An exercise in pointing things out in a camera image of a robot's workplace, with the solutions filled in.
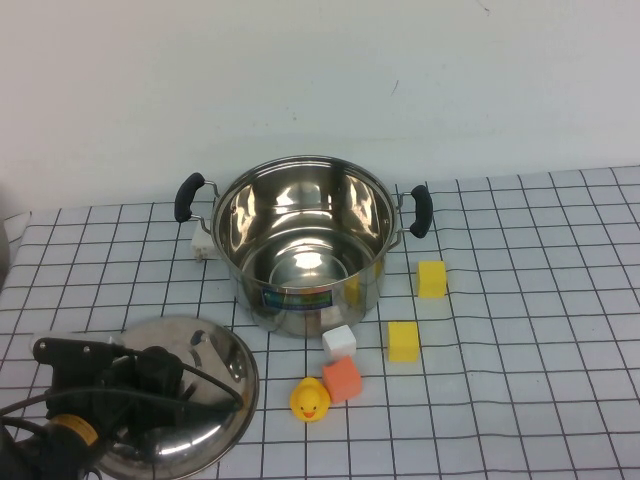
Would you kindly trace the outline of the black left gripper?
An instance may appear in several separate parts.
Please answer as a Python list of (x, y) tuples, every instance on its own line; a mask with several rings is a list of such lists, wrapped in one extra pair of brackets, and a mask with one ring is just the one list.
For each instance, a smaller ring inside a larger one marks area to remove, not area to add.
[(148, 398), (150, 383), (166, 383), (171, 374), (171, 355), (163, 347), (139, 352), (136, 372), (55, 372), (46, 391), (47, 434), (78, 440), (137, 439), (149, 430), (179, 427), (186, 400)]

